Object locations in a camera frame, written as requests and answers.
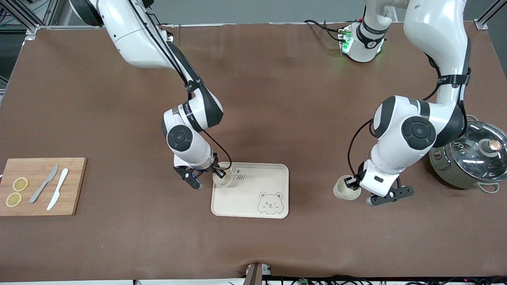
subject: lemon slice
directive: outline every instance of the lemon slice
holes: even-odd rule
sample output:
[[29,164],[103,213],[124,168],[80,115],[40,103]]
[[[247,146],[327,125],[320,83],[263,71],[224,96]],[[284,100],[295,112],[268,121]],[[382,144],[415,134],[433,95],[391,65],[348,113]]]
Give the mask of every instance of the lemon slice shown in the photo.
[[28,179],[24,177],[20,177],[12,183],[12,189],[17,192],[25,190],[26,187],[28,187]]
[[10,208],[16,207],[19,203],[21,203],[21,194],[18,192],[11,193],[5,200],[5,204]]

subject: gray knife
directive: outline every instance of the gray knife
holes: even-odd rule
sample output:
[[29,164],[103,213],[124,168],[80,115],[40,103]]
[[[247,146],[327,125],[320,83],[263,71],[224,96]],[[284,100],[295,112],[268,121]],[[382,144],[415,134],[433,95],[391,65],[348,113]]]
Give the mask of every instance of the gray knife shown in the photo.
[[49,182],[51,182],[51,180],[53,180],[53,178],[55,177],[57,171],[58,171],[58,164],[55,165],[55,168],[53,168],[53,170],[49,174],[48,178],[46,178],[46,181],[44,181],[44,183],[42,183],[42,185],[39,187],[39,189],[37,189],[37,192],[35,192],[32,195],[32,197],[30,198],[30,200],[28,202],[30,202],[30,203],[33,204],[33,203],[35,203],[35,201],[37,201],[37,198],[42,193],[42,190],[44,189],[44,187],[46,186],[47,183],[49,183]]

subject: pot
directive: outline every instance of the pot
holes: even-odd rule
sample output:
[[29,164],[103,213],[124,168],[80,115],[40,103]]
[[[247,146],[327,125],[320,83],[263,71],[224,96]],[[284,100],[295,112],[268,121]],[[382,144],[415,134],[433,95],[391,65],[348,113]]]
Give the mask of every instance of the pot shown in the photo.
[[507,135],[474,116],[467,117],[473,120],[468,121],[466,132],[443,147],[432,148],[429,160],[435,172],[453,186],[496,193],[498,183],[507,179]]

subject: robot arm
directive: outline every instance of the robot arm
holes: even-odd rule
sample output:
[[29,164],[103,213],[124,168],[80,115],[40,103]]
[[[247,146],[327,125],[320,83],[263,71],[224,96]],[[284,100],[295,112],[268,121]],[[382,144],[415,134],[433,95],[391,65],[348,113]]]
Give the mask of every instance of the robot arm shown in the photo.
[[409,0],[365,0],[365,14],[361,22],[352,23],[339,33],[340,50],[357,62],[368,62],[379,52],[384,36],[391,26],[391,9],[406,9]]
[[211,146],[200,135],[217,125],[224,114],[219,100],[207,88],[183,53],[172,43],[172,35],[149,17],[148,0],[69,0],[81,19],[104,25],[118,52],[140,68],[170,68],[178,72],[188,100],[164,113],[162,132],[174,152],[174,169],[194,189],[202,188],[198,176],[211,171],[220,178],[224,169]]
[[359,169],[359,181],[354,178],[345,182],[350,188],[360,186],[373,193],[368,199],[370,205],[412,195],[410,187],[394,191],[392,184],[400,173],[431,147],[443,146],[462,133],[470,53],[463,26],[464,7],[464,0],[410,0],[408,4],[405,34],[432,59],[441,74],[437,101],[392,96],[377,108],[373,127],[378,142]]

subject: cutting board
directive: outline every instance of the cutting board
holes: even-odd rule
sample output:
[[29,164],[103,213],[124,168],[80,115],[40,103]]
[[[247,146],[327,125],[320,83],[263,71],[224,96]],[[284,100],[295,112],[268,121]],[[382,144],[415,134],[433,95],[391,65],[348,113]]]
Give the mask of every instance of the cutting board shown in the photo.
[[[50,181],[37,201],[30,204],[30,197],[59,164],[56,176]],[[11,158],[7,160],[0,183],[0,216],[65,216],[74,215],[78,205],[79,192],[85,174],[86,158]],[[60,198],[51,210],[46,210],[53,197],[60,175],[68,168],[68,175],[60,188]],[[28,187],[19,192],[21,203],[15,207],[6,205],[7,196],[14,191],[12,183],[19,177],[28,179]]]

